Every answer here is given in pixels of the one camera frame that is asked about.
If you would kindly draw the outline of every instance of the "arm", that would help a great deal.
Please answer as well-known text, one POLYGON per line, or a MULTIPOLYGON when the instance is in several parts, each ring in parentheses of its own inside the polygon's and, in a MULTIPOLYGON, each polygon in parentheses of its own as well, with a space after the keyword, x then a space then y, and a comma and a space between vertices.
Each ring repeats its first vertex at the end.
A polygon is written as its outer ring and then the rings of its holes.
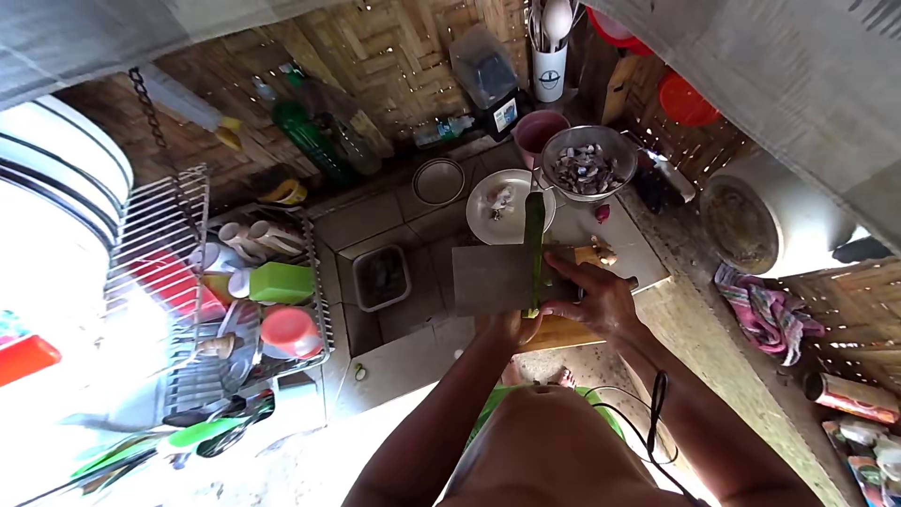
POLYGON ((661 417, 722 505, 822 505, 782 458, 641 323, 625 280, 591 264, 546 257, 587 295, 579 304, 547 303, 542 314, 571 318, 607 338, 648 389, 657 371, 667 373, 661 417))
POLYGON ((521 320, 519 313, 477 320, 466 351, 378 448, 344 506, 434 504, 510 357, 538 331, 541 318, 521 320))

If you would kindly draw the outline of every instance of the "towel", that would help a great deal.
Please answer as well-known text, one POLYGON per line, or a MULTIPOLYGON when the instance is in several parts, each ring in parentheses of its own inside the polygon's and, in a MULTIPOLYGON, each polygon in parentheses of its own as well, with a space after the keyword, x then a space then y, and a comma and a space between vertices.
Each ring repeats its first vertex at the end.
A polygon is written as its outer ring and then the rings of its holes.
POLYGON ((822 336, 823 325, 800 311, 804 302, 787 291, 769 290, 763 280, 721 264, 716 287, 735 310, 744 335, 767 354, 785 354, 783 366, 801 357, 802 336, 822 336))

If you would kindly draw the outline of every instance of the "hand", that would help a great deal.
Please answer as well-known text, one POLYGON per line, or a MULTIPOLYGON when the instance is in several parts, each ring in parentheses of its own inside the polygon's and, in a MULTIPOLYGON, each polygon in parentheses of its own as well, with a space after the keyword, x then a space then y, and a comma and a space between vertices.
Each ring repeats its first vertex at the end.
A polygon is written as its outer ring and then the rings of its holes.
POLYGON ((564 278, 585 289, 586 296, 579 303, 549 301, 542 305, 542 315, 557 315, 585 324, 601 337, 616 338, 641 321, 635 315, 635 301, 629 282, 594 264, 575 265, 553 253, 545 253, 544 260, 564 278))
POLYGON ((520 311, 479 315, 476 317, 476 337, 491 336, 491 339, 512 346, 528 343, 538 332, 542 316, 522 318, 520 311))

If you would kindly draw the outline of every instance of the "white tank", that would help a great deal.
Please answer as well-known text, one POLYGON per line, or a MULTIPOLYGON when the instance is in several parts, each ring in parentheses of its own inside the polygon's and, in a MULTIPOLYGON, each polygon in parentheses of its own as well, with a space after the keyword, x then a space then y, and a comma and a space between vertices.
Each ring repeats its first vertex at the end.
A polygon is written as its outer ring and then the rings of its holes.
POLYGON ((824 193, 763 150, 707 181, 701 217, 726 263, 763 278, 846 265, 832 251, 857 228, 824 193))

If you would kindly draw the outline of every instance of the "metal chain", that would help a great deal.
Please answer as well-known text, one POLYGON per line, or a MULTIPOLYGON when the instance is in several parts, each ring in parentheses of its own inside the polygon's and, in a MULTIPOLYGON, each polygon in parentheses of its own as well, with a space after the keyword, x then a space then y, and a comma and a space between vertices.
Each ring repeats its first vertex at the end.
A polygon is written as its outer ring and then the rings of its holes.
POLYGON ((141 103, 141 111, 147 116, 147 124, 150 125, 150 133, 153 135, 153 142, 159 147, 159 156, 172 171, 173 187, 178 195, 177 205, 185 215, 187 225, 191 227, 191 232, 195 237, 199 237, 199 233, 196 229, 196 221, 191 215, 192 210, 186 206, 187 199, 179 185, 180 175, 178 169, 176 169, 175 163, 172 160, 172 155, 169 153, 168 143, 166 143, 166 138, 163 136, 163 131, 159 128, 157 108, 153 106, 153 101, 150 100, 150 95, 147 93, 147 87, 144 86, 144 77, 141 75, 141 70, 137 67, 128 69, 128 78, 132 80, 134 93, 138 94, 138 102, 141 103))
POLYGON ((134 93, 138 94, 138 102, 141 103, 141 111, 147 116, 147 124, 150 125, 150 133, 153 134, 153 142, 161 149, 168 150, 166 138, 163 137, 163 131, 159 129, 159 119, 157 118, 157 109, 147 94, 147 87, 144 86, 144 77, 141 70, 137 67, 128 69, 128 78, 132 80, 134 85, 134 93))

